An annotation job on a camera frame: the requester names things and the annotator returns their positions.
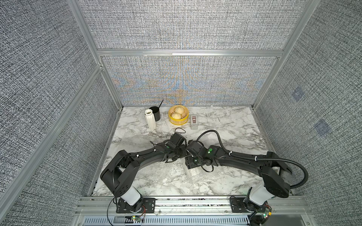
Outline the white ribbed wide vase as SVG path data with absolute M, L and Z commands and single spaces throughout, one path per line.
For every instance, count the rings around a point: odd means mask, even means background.
M 188 169 L 186 166 L 184 167 L 187 179 L 190 183 L 195 184 L 203 179 L 203 170 L 198 168 Z

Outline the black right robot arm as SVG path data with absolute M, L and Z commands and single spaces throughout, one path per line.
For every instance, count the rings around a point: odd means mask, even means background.
M 191 141 L 186 152 L 188 156 L 185 164 L 188 169 L 204 166 L 232 167 L 261 177 L 262 182 L 250 188 L 243 201 L 249 211 L 264 206 L 273 197 L 289 197 L 292 171 L 286 164 L 288 160 L 279 158 L 273 152 L 266 155 L 234 153 L 219 146 L 206 148 L 199 141 Z

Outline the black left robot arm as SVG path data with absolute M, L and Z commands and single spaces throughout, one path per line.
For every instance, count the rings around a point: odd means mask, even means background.
M 138 171 L 154 163 L 172 163 L 185 157 L 186 146 L 186 138 L 176 132 L 170 139 L 144 151 L 128 153 L 121 150 L 102 171 L 100 179 L 115 198 L 122 199 L 136 211 L 143 199 L 133 186 Z

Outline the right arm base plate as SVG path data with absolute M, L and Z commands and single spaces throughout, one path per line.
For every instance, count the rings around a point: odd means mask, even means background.
M 231 196 L 229 198 L 232 213 L 252 213 L 253 211 L 246 209 L 244 197 Z

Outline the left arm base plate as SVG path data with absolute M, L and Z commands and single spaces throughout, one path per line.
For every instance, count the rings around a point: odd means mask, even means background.
M 128 204 L 122 198 L 118 199 L 116 213 L 154 213 L 156 206 L 155 198 L 144 198 L 142 197 L 139 201 L 136 202 L 135 205 Z

